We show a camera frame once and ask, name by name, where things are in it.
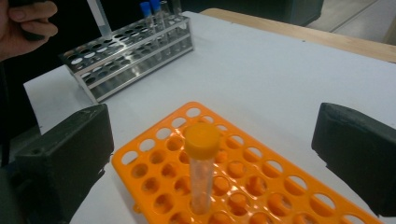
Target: dark background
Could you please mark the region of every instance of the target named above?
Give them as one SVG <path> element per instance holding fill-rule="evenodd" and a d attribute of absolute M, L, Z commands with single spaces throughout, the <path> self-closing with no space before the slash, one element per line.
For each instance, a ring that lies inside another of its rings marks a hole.
<path fill-rule="evenodd" d="M 217 7 L 282 21 L 286 1 L 181 0 L 181 5 L 183 11 L 201 12 L 207 8 Z M 59 54 L 100 36 L 86 0 L 53 0 L 53 2 L 58 7 L 58 13 L 49 20 L 58 27 L 59 33 L 40 49 L 5 61 L 10 100 L 11 138 L 36 125 L 35 114 L 23 83 L 61 66 Z M 143 18 L 139 6 L 143 1 L 102 0 L 101 2 L 113 31 Z"/>

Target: silver rack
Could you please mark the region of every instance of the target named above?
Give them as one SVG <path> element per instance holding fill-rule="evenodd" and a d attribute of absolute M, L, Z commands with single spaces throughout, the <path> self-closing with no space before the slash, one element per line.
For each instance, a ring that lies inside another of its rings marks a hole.
<path fill-rule="evenodd" d="M 161 31 L 137 21 L 59 57 L 97 104 L 192 50 L 190 19 L 169 17 Z"/>

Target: tube with orange cap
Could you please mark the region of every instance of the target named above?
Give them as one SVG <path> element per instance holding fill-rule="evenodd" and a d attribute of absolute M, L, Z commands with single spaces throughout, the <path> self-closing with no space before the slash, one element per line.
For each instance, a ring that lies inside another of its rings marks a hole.
<path fill-rule="evenodd" d="M 191 210 L 196 215 L 210 208 L 213 163 L 219 151 L 219 130 L 212 124 L 196 123 L 186 129 L 184 149 L 190 157 Z"/>

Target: white table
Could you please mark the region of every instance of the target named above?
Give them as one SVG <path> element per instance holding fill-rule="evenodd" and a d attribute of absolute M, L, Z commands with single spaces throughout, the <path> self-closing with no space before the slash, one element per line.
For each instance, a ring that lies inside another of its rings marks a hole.
<path fill-rule="evenodd" d="M 311 140 L 321 103 L 396 128 L 396 64 L 185 12 L 195 51 L 104 101 L 115 150 L 189 101 L 209 107 L 372 214 Z M 42 133 L 92 105 L 62 66 L 25 83 Z M 111 164 L 72 223 L 145 223 Z M 380 218 L 396 223 L 396 218 Z"/>

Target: orange cap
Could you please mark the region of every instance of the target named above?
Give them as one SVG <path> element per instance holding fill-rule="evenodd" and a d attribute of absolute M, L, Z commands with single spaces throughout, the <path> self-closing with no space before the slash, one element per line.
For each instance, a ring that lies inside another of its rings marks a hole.
<path fill-rule="evenodd" d="M 186 129 L 184 149 L 198 161 L 214 158 L 219 151 L 219 130 L 212 124 L 196 123 Z"/>

